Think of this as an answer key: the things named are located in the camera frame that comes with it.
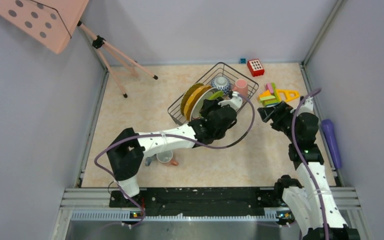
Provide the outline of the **red patterned bowl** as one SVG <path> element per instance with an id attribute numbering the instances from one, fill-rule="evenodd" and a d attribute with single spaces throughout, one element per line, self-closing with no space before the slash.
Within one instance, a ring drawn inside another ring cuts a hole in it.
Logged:
<path id="1" fill-rule="evenodd" d="M 210 85 L 219 91 L 222 91 L 227 96 L 231 90 L 231 82 L 225 76 L 216 76 L 210 81 Z"/>

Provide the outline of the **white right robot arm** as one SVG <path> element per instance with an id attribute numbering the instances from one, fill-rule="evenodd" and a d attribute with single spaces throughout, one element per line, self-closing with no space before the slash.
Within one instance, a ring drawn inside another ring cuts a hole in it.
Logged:
<path id="1" fill-rule="evenodd" d="M 319 119 L 311 112 L 299 113 L 285 102 L 260 107 L 263 122 L 290 140 L 288 156 L 298 178 L 283 175 L 274 184 L 273 200 L 288 206 L 303 240 L 359 240 L 357 229 L 341 215 L 326 177 L 324 159 L 315 143 Z"/>

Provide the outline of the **grey white mug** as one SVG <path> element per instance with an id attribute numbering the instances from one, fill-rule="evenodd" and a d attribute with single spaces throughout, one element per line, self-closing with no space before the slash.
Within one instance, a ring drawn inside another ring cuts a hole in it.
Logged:
<path id="1" fill-rule="evenodd" d="M 156 160 L 156 156 L 150 156 L 145 159 L 145 166 L 149 167 L 153 161 Z"/>

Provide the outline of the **pink tripod stand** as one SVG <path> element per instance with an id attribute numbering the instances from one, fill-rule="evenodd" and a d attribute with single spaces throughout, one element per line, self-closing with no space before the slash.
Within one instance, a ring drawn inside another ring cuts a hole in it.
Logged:
<path id="1" fill-rule="evenodd" d="M 112 56 L 115 60 L 117 60 L 126 70 L 127 72 L 124 72 L 124 75 L 127 76 L 133 76 L 138 77 L 139 74 L 137 73 L 135 68 L 138 68 L 148 74 L 149 76 L 153 77 L 154 80 L 158 80 L 159 77 L 152 73 L 150 70 L 146 69 L 144 66 L 140 65 L 136 60 L 133 60 L 131 57 L 126 55 L 124 52 L 113 46 L 111 43 L 109 43 L 105 38 L 103 38 L 100 35 L 95 34 L 93 31 L 91 31 L 81 20 L 78 21 L 77 27 L 82 30 L 87 36 L 91 37 L 92 42 L 91 46 L 95 49 L 95 52 L 97 53 L 98 57 L 102 60 L 104 63 L 106 69 L 108 70 L 110 76 L 115 81 L 116 85 L 118 86 L 121 94 L 124 98 L 128 97 L 128 94 L 126 92 L 126 89 L 122 85 L 121 81 L 117 77 L 116 72 L 111 67 L 109 61 L 104 56 L 104 53 L 102 49 L 104 49 L 107 53 L 109 53 L 110 56 Z"/>

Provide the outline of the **small pink mug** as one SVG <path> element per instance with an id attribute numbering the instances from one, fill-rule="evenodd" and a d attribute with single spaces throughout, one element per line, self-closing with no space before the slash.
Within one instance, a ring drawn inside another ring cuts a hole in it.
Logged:
<path id="1" fill-rule="evenodd" d="M 178 166 L 179 162 L 175 160 L 172 150 L 167 150 L 156 154 L 156 159 L 166 165 Z"/>

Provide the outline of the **large pink mug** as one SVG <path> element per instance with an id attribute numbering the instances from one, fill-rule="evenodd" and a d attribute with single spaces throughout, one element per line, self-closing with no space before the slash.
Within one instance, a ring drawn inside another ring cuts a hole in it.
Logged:
<path id="1" fill-rule="evenodd" d="M 248 98 L 248 90 L 249 90 L 249 87 L 248 87 L 248 83 L 245 79 L 237 79 L 234 84 L 232 85 L 232 88 L 231 90 L 233 92 L 238 92 L 240 95 Z"/>

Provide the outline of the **red toy block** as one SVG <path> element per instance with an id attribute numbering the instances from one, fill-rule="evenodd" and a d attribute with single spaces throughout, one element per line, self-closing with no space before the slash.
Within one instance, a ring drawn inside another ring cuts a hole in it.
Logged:
<path id="1" fill-rule="evenodd" d="M 265 73 L 265 69 L 258 58 L 248 60 L 246 65 L 253 77 L 259 77 Z"/>

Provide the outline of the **colourful toy block stack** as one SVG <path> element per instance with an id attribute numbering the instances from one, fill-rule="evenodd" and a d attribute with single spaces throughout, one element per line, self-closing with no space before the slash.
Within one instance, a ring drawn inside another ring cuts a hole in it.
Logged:
<path id="1" fill-rule="evenodd" d="M 258 96 L 258 100 L 263 107 L 271 107 L 281 102 L 281 98 L 276 92 L 276 85 L 274 82 L 265 85 L 265 91 Z"/>

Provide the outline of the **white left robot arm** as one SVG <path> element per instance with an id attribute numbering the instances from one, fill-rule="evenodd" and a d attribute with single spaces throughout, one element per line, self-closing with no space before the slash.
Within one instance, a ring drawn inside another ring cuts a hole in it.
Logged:
<path id="1" fill-rule="evenodd" d="M 129 207 L 140 202 L 137 173 L 142 160 L 176 149 L 192 149 L 222 139 L 237 121 L 243 104 L 239 94 L 229 100 L 205 100 L 203 117 L 176 128 L 157 132 L 124 129 L 111 144 L 107 157 L 114 179 L 123 190 L 121 200 Z"/>

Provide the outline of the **yellow polka dot plate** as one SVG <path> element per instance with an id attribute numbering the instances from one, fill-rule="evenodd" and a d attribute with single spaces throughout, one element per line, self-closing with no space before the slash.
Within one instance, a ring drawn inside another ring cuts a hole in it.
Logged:
<path id="1" fill-rule="evenodd" d="M 209 89 L 211 89 L 212 87 L 210 85 L 203 85 L 201 87 L 199 87 L 197 90 L 195 90 L 191 96 L 189 97 L 189 99 L 187 100 L 187 103 L 185 105 L 185 108 L 184 108 L 184 117 L 185 119 L 188 121 L 188 118 L 192 112 L 192 108 L 194 107 L 194 105 L 196 104 L 197 100 L 206 92 L 208 91 Z"/>

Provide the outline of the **white plate teal rim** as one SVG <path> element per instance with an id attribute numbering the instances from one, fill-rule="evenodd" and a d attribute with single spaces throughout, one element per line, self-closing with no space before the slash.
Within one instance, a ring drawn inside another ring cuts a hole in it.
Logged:
<path id="1" fill-rule="evenodd" d="M 201 118 L 200 111 L 203 107 L 204 100 L 207 100 L 209 97 L 211 97 L 214 93 L 216 93 L 218 90 L 216 88 L 211 88 L 207 90 L 195 103 L 195 105 L 192 108 L 192 111 L 190 113 L 190 116 L 188 118 L 188 121 L 196 120 Z"/>

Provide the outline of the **yellow triangle toy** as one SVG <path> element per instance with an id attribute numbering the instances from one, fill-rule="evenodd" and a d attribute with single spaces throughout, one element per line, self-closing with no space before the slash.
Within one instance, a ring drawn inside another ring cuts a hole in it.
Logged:
<path id="1" fill-rule="evenodd" d="M 274 95 L 276 99 L 281 102 L 290 102 L 300 98 L 300 93 L 296 90 L 288 90 L 288 89 L 275 89 Z"/>

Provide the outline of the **pink dotted board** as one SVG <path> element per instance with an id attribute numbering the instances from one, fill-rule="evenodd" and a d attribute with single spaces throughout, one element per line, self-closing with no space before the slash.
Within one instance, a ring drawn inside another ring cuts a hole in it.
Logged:
<path id="1" fill-rule="evenodd" d="M 0 16 L 60 54 L 89 0 L 0 0 Z"/>

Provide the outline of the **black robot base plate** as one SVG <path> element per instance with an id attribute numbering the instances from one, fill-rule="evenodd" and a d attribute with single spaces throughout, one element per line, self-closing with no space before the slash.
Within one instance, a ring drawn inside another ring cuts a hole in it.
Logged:
<path id="1" fill-rule="evenodd" d="M 149 187 L 133 200 L 148 217 L 259 217 L 286 207 L 273 187 Z"/>

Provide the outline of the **lime green plate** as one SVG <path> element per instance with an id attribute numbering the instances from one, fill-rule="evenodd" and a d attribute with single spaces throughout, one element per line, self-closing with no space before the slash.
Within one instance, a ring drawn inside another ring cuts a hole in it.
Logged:
<path id="1" fill-rule="evenodd" d="M 224 92 L 219 90 L 215 93 L 213 93 L 209 98 L 208 100 L 210 101 L 213 101 L 213 100 L 216 100 L 217 98 L 222 98 L 224 96 Z"/>

